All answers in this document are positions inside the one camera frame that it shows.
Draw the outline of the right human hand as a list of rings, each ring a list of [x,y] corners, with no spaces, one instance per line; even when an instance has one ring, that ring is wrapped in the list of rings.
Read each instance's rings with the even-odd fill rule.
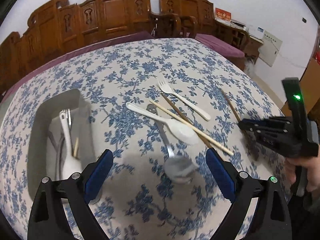
[[[285,157],[286,177],[290,191],[297,196],[319,191],[319,144],[289,142],[281,150]]]

